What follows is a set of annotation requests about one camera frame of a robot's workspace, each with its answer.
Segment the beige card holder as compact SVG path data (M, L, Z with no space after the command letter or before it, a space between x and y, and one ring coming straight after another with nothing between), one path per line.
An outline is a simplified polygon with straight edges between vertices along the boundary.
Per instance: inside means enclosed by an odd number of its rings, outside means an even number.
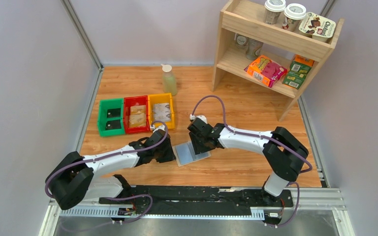
M179 167L211 156L210 152L195 154L191 141L173 146L172 149Z

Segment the white credit card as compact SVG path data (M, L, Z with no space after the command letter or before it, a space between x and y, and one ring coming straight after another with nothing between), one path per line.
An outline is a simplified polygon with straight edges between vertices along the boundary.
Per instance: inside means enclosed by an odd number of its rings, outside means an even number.
M171 114L169 103L157 103L153 106L153 114Z

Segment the gold credit card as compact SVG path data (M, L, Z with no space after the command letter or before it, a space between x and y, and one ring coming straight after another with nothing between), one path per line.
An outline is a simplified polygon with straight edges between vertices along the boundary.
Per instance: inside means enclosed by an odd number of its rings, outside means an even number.
M146 118L146 105L138 105L130 107L130 117Z

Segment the black credit card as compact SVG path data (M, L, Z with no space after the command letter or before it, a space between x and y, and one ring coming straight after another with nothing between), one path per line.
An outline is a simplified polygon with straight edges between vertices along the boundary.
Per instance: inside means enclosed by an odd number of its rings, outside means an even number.
M115 109L108 109L107 110L107 118L116 118L121 116L121 108L115 108Z

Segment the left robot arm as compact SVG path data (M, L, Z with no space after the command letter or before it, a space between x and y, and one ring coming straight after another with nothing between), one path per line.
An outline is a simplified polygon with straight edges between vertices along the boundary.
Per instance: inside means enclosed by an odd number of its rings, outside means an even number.
M102 179L102 176L149 164L152 160L164 163L175 159L170 135L158 128L150 137L130 142L114 151L85 156L77 151L70 152L46 178L45 192L62 210L95 198L113 198L124 204L131 197L125 179L121 175L108 179Z

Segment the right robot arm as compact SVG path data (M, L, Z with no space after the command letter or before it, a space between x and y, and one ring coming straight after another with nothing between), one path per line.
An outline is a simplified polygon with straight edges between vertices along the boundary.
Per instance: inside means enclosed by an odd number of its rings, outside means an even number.
M203 119L195 118L188 130L195 154L216 148L235 148L263 155L272 169L261 192L261 199L268 206L275 205L281 199L283 189L305 172L304 165L308 166L308 171L312 169L307 160L308 149L284 127L259 132L225 123L211 126Z

